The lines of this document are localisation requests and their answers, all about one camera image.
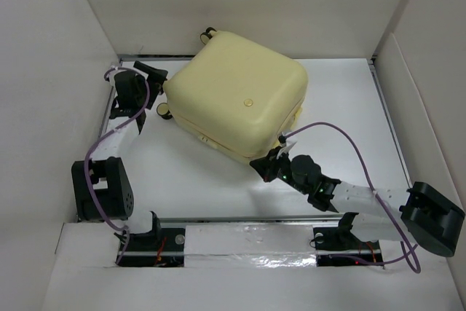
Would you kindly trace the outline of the yellow suitcase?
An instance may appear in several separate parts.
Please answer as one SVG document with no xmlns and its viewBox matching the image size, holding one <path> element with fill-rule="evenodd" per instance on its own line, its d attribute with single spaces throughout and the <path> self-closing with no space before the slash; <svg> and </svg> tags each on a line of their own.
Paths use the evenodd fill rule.
<svg viewBox="0 0 466 311">
<path fill-rule="evenodd" d="M 209 27 L 200 38 L 204 47 L 163 84 L 158 115 L 239 162 L 265 156 L 299 118 L 306 69 L 228 31 Z"/>
</svg>

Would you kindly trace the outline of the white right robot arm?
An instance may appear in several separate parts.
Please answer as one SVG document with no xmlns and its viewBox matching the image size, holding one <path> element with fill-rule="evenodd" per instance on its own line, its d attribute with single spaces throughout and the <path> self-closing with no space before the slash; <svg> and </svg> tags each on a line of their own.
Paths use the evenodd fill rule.
<svg viewBox="0 0 466 311">
<path fill-rule="evenodd" d="M 250 162 L 265 182 L 281 180 L 322 212 L 341 214 L 336 239 L 345 248 L 360 241 L 407 240 L 452 257 L 465 212 L 438 190 L 415 182 L 405 190 L 371 189 L 323 175 L 309 155 L 290 158 L 279 149 Z"/>
</svg>

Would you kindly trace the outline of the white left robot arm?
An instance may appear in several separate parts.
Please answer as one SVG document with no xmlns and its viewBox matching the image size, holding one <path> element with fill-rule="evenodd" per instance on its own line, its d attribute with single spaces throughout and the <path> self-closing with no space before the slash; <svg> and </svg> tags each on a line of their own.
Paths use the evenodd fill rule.
<svg viewBox="0 0 466 311">
<path fill-rule="evenodd" d="M 157 216 L 137 234 L 129 231 L 127 220 L 135 200 L 122 156 L 141 134 L 146 112 L 163 93 L 168 72 L 136 61 L 133 67 L 113 66 L 104 79 L 114 91 L 108 115 L 97 141 L 81 161 L 71 167 L 77 216 L 82 221 L 103 221 L 114 231 L 121 249 L 138 241 L 146 250 L 162 243 Z"/>
</svg>

